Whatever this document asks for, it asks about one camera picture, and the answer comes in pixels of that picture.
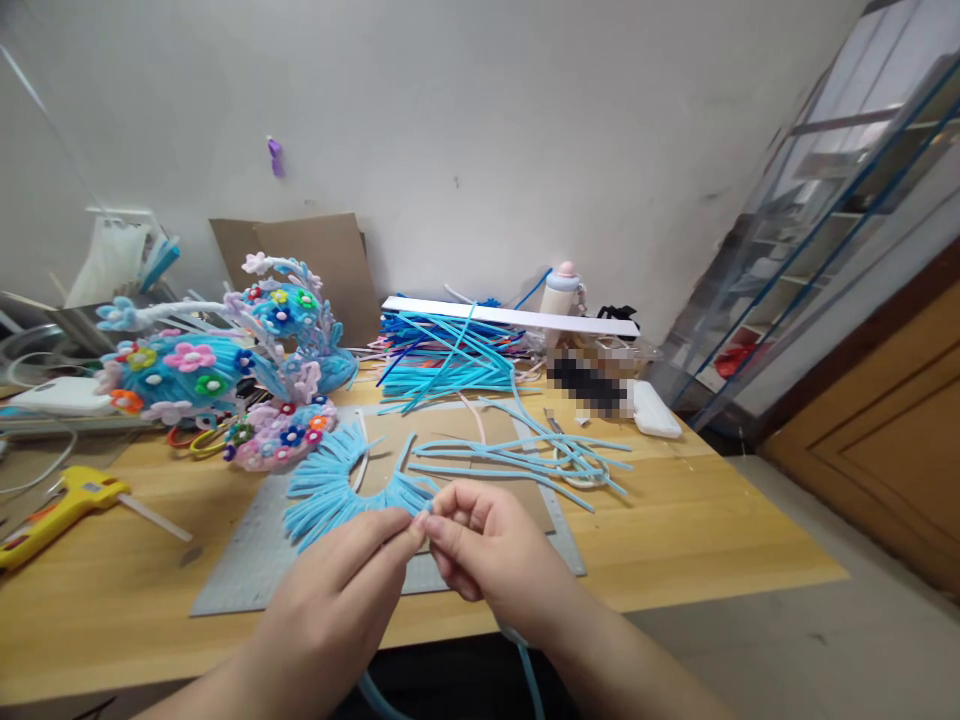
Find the left hand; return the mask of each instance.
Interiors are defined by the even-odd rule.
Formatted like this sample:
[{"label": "left hand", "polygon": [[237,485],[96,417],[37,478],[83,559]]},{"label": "left hand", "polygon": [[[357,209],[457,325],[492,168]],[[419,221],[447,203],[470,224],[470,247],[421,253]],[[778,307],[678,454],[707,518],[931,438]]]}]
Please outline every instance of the left hand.
[{"label": "left hand", "polygon": [[400,600],[425,514],[365,512],[304,551],[229,661],[247,716],[320,718],[356,685]]}]

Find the purple clip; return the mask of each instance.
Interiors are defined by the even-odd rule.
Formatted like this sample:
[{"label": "purple clip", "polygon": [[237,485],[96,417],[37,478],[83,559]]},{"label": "purple clip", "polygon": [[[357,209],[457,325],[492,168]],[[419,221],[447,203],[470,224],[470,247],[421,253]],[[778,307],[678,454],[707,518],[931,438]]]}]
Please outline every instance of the purple clip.
[{"label": "purple clip", "polygon": [[270,151],[270,165],[273,167],[274,177],[283,177],[283,163],[280,156],[283,154],[283,145],[267,135],[267,150]]}]

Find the cutting mat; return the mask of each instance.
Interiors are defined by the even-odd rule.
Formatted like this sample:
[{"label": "cutting mat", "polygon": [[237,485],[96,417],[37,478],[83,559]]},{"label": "cutting mat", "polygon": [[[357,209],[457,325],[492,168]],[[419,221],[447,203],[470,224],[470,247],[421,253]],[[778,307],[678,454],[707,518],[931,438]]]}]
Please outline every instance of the cutting mat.
[{"label": "cutting mat", "polygon": [[[504,403],[516,409],[516,401]],[[462,407],[459,403],[439,403],[417,412]],[[343,407],[341,419],[349,422],[360,410],[365,414],[382,410],[382,405]],[[530,429],[514,421],[517,436],[532,437]],[[527,452],[534,452],[531,446]],[[266,608],[274,590],[297,557],[296,548],[283,532],[283,511],[289,505],[286,497],[290,473],[271,474],[254,498],[250,509],[230,538],[230,543],[217,563],[207,584],[204,585],[193,608],[191,617],[221,615],[223,613],[250,612]],[[586,575],[583,558],[570,532],[570,525],[563,514],[556,493],[541,487],[547,511],[553,521],[554,532],[548,534],[553,546],[560,553],[570,570],[576,575]],[[436,563],[429,554],[416,555],[407,565],[407,578],[403,594],[411,595],[446,590],[447,585],[437,571]]]}]

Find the floor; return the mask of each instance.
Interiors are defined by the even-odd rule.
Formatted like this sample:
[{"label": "floor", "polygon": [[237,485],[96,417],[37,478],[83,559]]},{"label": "floor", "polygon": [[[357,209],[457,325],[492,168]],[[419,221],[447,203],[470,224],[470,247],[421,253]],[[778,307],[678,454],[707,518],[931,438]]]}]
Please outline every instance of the floor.
[{"label": "floor", "polygon": [[851,579],[631,620],[741,718],[960,718],[960,609],[762,458],[727,460]]}]

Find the wooden door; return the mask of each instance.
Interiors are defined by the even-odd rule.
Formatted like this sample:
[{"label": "wooden door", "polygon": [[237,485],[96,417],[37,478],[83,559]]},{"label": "wooden door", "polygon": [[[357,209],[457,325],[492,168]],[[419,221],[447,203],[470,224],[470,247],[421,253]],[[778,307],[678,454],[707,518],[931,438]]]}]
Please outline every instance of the wooden door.
[{"label": "wooden door", "polygon": [[960,282],[797,414],[761,454],[960,596]]}]

